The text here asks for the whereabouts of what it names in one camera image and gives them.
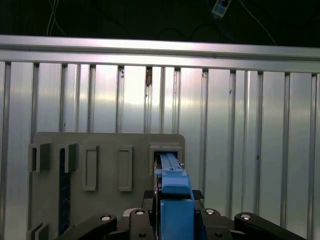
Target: blue block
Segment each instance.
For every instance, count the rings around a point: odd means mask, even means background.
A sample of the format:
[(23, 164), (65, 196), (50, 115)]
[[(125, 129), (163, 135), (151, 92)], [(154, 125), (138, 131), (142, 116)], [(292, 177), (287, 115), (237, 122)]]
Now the blue block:
[(161, 240), (194, 240), (195, 202), (161, 200)]

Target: bolt head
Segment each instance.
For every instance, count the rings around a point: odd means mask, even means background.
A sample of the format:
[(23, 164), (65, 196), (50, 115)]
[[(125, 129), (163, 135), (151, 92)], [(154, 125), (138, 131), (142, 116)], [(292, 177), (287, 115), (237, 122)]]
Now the bolt head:
[(212, 209), (207, 209), (207, 210), (205, 210), (205, 212), (206, 212), (207, 214), (209, 214), (209, 215), (212, 215), (212, 214), (215, 213), (215, 211), (213, 211)]
[(248, 214), (242, 214), (241, 218), (244, 219), (244, 220), (250, 220), (251, 219), (251, 217)]

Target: cable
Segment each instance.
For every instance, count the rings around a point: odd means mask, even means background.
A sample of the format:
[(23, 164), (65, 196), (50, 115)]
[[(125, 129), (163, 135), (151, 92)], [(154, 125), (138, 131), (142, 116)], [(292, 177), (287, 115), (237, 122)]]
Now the cable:
[(56, 24), (57, 28), (60, 30), (60, 32), (61, 32), (65, 37), (67, 37), (67, 34), (65, 33), (65, 31), (63, 31), (63, 30), (61, 29), (61, 27), (59, 26), (59, 23), (57, 22), (55, 9), (54, 9), (54, 6), (52, 5), (51, 0), (48, 0), (48, 1), (49, 1), (49, 3), (50, 3), (51, 9), (52, 9), (53, 21), (55, 22), (55, 24)]
[(49, 18), (49, 22), (48, 22), (48, 26), (47, 26), (47, 28), (46, 28), (46, 36), (48, 36), (48, 33), (49, 33), (49, 27), (50, 27), (50, 23), (51, 23), (51, 19), (52, 19), (52, 16), (54, 15), (54, 12), (53, 11), (51, 11), (51, 15), (50, 15), (50, 18)]
[(211, 8), (210, 8), (210, 4), (209, 1), (206, 0), (206, 4), (208, 6), (210, 15), (213, 17), (215, 23), (217, 24), (217, 26), (219, 27), (220, 31), (223, 33), (223, 35), (229, 39), (229, 41), (231, 41), (232, 43), (238, 43), (239, 41), (235, 41), (230, 35), (229, 33), (222, 27), (222, 25), (220, 24), (220, 22), (217, 20), (217, 17), (212, 13)]
[(116, 25), (118, 25), (120, 28), (122, 28), (127, 34), (129, 34), (130, 36), (132, 36), (131, 32), (125, 27), (123, 26), (120, 22), (116, 21), (115, 19), (109, 17), (108, 15), (106, 15), (97, 5), (95, 0), (90, 0), (90, 2), (92, 3), (92, 5), (94, 6), (94, 8), (105, 18), (105, 20), (112, 22)]
[[(59, 4), (59, 0), (57, 0), (56, 5), (55, 5), (55, 2), (56, 2), (56, 0), (54, 0), (54, 3), (53, 3), (53, 6), (54, 6), (54, 14), (56, 14), (56, 12), (57, 12), (57, 7), (58, 7), (58, 4)], [(53, 23), (52, 23), (52, 26), (51, 26), (51, 29), (50, 29), (50, 36), (51, 36), (51, 34), (52, 34), (52, 29), (54, 28), (54, 25), (55, 25), (56, 22), (57, 22), (56, 19), (54, 19), (54, 21), (53, 21)]]
[(217, 27), (215, 27), (215, 25), (212, 25), (212, 24), (208, 24), (208, 23), (203, 23), (203, 24), (200, 24), (198, 26), (196, 26), (194, 28), (194, 30), (192, 31), (192, 33), (190, 34), (190, 37), (189, 37), (189, 40), (192, 40), (193, 36), (196, 34), (196, 32), (203, 28), (203, 27), (212, 27), (212, 29), (218, 33), (219, 35), (219, 40), (221, 40), (221, 32), (220, 31), (217, 31)]
[(183, 37), (183, 39), (185, 39), (185, 38), (186, 38), (186, 37), (185, 37), (185, 35), (184, 35), (181, 31), (179, 31), (178, 29), (173, 28), (173, 27), (168, 27), (168, 28), (164, 28), (164, 29), (162, 29), (162, 30), (158, 33), (158, 35), (157, 35), (156, 39), (157, 39), (157, 40), (159, 40), (159, 39), (160, 39), (161, 34), (162, 34), (162, 33), (164, 33), (165, 31), (174, 31), (174, 32), (178, 33), (180, 36), (182, 36), (182, 37)]
[(272, 40), (272, 42), (274, 43), (274, 45), (277, 45), (276, 41), (274, 40), (274, 38), (271, 36), (271, 34), (269, 33), (269, 31), (265, 28), (265, 26), (262, 25), (262, 23), (248, 10), (248, 8), (246, 7), (246, 5), (242, 2), (242, 0), (239, 0), (240, 4), (243, 6), (243, 8), (251, 15), (251, 17), (253, 17), (254, 20), (257, 21), (257, 23), (264, 29), (264, 31), (269, 35), (270, 39)]

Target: metal panel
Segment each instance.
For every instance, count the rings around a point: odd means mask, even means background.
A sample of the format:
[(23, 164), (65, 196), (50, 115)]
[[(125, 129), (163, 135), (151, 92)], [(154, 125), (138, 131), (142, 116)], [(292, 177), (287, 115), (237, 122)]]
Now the metal panel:
[(245, 71), (237, 71), (235, 79), (235, 117), (233, 149), (232, 218), (242, 211), (245, 141)]
[(258, 73), (246, 72), (245, 76), (245, 126), (244, 126), (244, 172), (241, 212), (255, 211), (257, 189), (257, 134), (258, 134)]
[(36, 131), (59, 131), (61, 64), (40, 63), (37, 86)]
[[(4, 43), (4, 38), (13, 41)], [(314, 115), (311, 107), (319, 114), (319, 94), (317, 106), (311, 106), (311, 77), (305, 74), (319, 72), (317, 49), (11, 36), (0, 36), (1, 44), (0, 114), (4, 114), (2, 107), (10, 113), (8, 153), (6, 149), (1, 153), (5, 159), (8, 154), (5, 239), (25, 236), (24, 147), (30, 132), (117, 129), (129, 133), (179, 130), (187, 143), (186, 169), (193, 188), (203, 188), (205, 179), (206, 207), (228, 216), (231, 210), (232, 214), (260, 213), (302, 236), (308, 222), (308, 237), (313, 230), (314, 239), (320, 240), (319, 129), (315, 136), (308, 129)], [(32, 77), (31, 63), (15, 60), (40, 63), (34, 69), (39, 71), (38, 79), (37, 74)], [(13, 82), (6, 94), (11, 94), (10, 108), (9, 99), (1, 103), (3, 61), (14, 62)], [(124, 77), (117, 65), (125, 66)], [(153, 66), (150, 87), (146, 87), (146, 66)], [(10, 65), (6, 67), (10, 75)], [(201, 69), (208, 68), (215, 69), (209, 70), (206, 96)], [(256, 71), (263, 71), (263, 77)], [(290, 80), (284, 72), (299, 73), (292, 73)], [(5, 78), (8, 88), (9, 75)], [(319, 118), (315, 121), (311, 120), (312, 129), (320, 128)]]
[(116, 132), (117, 79), (117, 66), (96, 66), (93, 103), (93, 132), (95, 133)]
[(79, 66), (68, 64), (63, 84), (63, 113), (62, 130), (77, 132), (78, 130), (78, 101), (79, 101)]
[(162, 116), (162, 68), (152, 68), (152, 99), (151, 99), (151, 126), (150, 133), (161, 133)]
[(147, 55), (123, 53), (32, 52), (0, 50), (1, 61), (65, 64), (108, 64), (135, 66), (164, 66), (174, 68), (216, 68), (225, 70), (276, 71), (317, 73), (319, 61), (271, 61), (264, 59), (212, 58), (179, 55)]
[(205, 207), (227, 212), (230, 71), (209, 70)]
[(88, 131), (89, 77), (90, 66), (82, 64), (80, 66), (78, 131), (84, 133)]
[(320, 240), (320, 74), (316, 76), (313, 239)]
[(304, 238), (308, 216), (311, 83), (311, 74), (290, 76), (286, 227)]
[(259, 214), (275, 224), (280, 224), (284, 99), (285, 74), (265, 72)]
[(33, 64), (11, 64), (4, 239), (24, 240), (28, 209), (28, 144), (32, 118)]
[(4, 238), (8, 150), (10, 66), (0, 62), (0, 239)]
[(163, 91), (163, 119), (162, 133), (173, 132), (173, 96), (174, 96), (175, 69), (166, 67), (164, 69), (164, 91)]
[(192, 187), (199, 188), (202, 69), (182, 68), (180, 82), (179, 133), (185, 138), (185, 169)]
[(143, 133), (145, 126), (146, 67), (124, 67), (123, 133)]
[(1, 49), (32, 49), (37, 51), (127, 52), (142, 54), (172, 54), (215, 57), (237, 57), (286, 60), (319, 60), (320, 49), (311, 47), (257, 46), (221, 43), (177, 41), (147, 41), (120, 39), (81, 39), (72, 37), (0, 36)]

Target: blue plastic part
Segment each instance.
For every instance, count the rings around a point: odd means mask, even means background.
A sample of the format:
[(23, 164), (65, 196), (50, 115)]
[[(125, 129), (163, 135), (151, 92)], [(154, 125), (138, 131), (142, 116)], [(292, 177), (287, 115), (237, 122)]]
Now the blue plastic part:
[(162, 193), (190, 194), (189, 176), (172, 153), (161, 154)]
[(161, 240), (194, 240), (195, 202), (191, 199), (160, 201)]
[(161, 178), (162, 193), (190, 195), (190, 199), (162, 199), (160, 201), (160, 231), (162, 240), (193, 240), (195, 198), (190, 179), (172, 153), (160, 155), (162, 169), (154, 173)]

